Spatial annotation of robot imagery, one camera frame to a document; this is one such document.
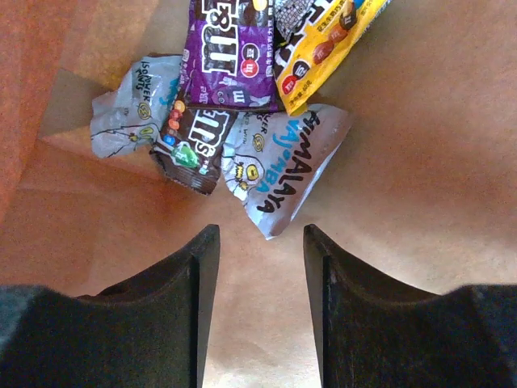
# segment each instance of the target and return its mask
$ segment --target silver candy packet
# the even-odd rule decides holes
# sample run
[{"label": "silver candy packet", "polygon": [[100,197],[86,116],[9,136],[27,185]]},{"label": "silver candy packet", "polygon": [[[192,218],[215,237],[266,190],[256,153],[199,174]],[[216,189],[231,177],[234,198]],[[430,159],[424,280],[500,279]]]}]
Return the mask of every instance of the silver candy packet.
[{"label": "silver candy packet", "polygon": [[93,100],[91,148],[99,158],[126,155],[156,141],[178,93],[180,55],[143,57],[120,87]]},{"label": "silver candy packet", "polygon": [[348,112],[321,104],[298,117],[239,115],[223,145],[221,169],[266,239],[287,228],[350,127]]}]

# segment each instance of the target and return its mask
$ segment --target purple candy packet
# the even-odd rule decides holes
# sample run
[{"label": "purple candy packet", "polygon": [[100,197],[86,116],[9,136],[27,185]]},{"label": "purple candy packet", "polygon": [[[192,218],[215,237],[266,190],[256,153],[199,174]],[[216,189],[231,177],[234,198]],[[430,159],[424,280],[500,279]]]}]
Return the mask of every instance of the purple candy packet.
[{"label": "purple candy packet", "polygon": [[189,107],[277,110],[273,0],[191,0],[180,88]]}]

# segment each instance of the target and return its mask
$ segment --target pile of candy packets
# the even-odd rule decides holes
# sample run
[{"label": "pile of candy packets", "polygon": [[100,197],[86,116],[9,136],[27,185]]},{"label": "pile of candy packets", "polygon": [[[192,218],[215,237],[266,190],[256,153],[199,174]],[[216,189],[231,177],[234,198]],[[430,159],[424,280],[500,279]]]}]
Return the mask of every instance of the pile of candy packets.
[{"label": "pile of candy packets", "polygon": [[351,127],[306,100],[389,0],[191,0],[183,55],[144,57],[94,99],[109,158],[151,144],[166,176],[209,195],[222,175],[266,238],[282,233]]}]

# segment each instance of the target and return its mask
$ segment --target purple m&m's packet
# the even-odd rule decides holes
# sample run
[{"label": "purple m&m's packet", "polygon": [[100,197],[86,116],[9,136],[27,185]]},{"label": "purple m&m's packet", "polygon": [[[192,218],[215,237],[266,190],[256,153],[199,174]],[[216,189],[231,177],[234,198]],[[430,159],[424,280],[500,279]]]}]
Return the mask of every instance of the purple m&m's packet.
[{"label": "purple m&m's packet", "polygon": [[189,107],[277,109],[273,0],[191,0],[180,87]]}]

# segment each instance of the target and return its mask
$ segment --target yellow m&m's packet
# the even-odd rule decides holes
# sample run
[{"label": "yellow m&m's packet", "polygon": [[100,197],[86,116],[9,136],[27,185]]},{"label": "yellow m&m's packet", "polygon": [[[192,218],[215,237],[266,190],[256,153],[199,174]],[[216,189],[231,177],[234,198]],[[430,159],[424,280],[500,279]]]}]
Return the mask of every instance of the yellow m&m's packet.
[{"label": "yellow m&m's packet", "polygon": [[275,53],[276,85],[290,115],[304,107],[389,2],[313,2],[290,41]]}]

